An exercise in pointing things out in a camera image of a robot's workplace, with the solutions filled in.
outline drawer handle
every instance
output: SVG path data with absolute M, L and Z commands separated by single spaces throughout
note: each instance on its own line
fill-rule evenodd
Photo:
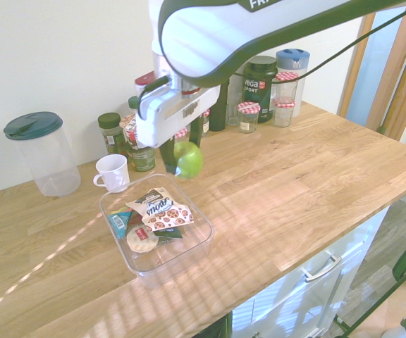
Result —
M 342 257 L 335 257 L 334 255 L 330 255 L 330 259 L 333 261 L 332 264 L 330 264 L 329 266 L 327 266 L 326 269 L 322 270 L 320 273 L 318 273 L 317 275 L 312 275 L 311 273 L 309 273 L 308 271 L 304 271 L 304 275 L 306 277 L 305 282 L 309 283 L 312 282 L 313 280 L 317 280 L 318 278 L 326 275 L 327 273 L 329 273 L 330 271 L 332 271 L 332 269 L 336 268 L 336 266 L 338 266 L 339 263 L 341 263 L 342 261 Z

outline white mug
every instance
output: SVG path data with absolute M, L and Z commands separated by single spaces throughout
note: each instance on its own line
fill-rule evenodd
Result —
M 95 167 L 99 174 L 93 177 L 93 183 L 98 187 L 106 187 L 108 191 L 111 191 L 130 182 L 128 162 L 123 155 L 111 154 L 100 158 Z M 98 183 L 100 177 L 103 179 L 103 184 Z

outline butcher block counter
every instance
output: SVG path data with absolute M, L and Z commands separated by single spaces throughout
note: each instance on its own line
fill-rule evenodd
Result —
M 201 149 L 202 173 L 176 182 L 213 223 L 211 251 L 156 289 L 109 232 L 95 162 L 70 196 L 0 191 L 0 337 L 191 337 L 406 194 L 404 144 L 309 104 Z

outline red gingham lid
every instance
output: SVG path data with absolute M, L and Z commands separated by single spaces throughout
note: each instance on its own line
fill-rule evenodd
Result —
M 295 101 L 289 100 L 288 97 L 281 97 L 279 99 L 273 99 L 273 104 L 279 108 L 294 108 Z
M 261 106 L 255 102 L 242 102 L 238 104 L 238 110 L 244 114 L 256 114 L 261 110 Z
M 154 76 L 154 71 L 149 72 L 148 74 L 142 75 L 141 77 L 138 77 L 137 79 L 134 80 L 134 83 L 139 85 L 139 86 L 146 86 L 153 81 L 155 81 L 155 76 Z
M 281 72 L 281 73 L 278 73 L 277 75 L 275 75 L 275 78 L 278 81 L 294 80 L 294 79 L 296 79 L 298 77 L 299 77 L 299 75 L 297 73 L 294 73 L 294 72 Z
M 180 130 L 179 132 L 177 132 L 175 134 L 175 138 L 179 139 L 180 137 L 186 136 L 186 134 L 187 134 L 187 129 L 183 128 L 182 130 Z

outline green lid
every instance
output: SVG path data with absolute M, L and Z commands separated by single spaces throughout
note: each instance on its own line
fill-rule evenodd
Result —
M 258 55 L 253 56 L 248 63 L 253 70 L 264 70 L 276 67 L 276 58 Z
M 12 120 L 4 128 L 4 134 L 8 139 L 16 141 L 38 139 L 56 131 L 62 126 L 62 123 L 62 119 L 57 114 L 40 111 Z
M 131 109 L 139 108 L 139 98 L 137 96 L 132 96 L 128 99 L 128 105 Z
M 105 113 L 98 117 L 98 125 L 101 129 L 112 129 L 118 127 L 121 118 L 118 113 Z

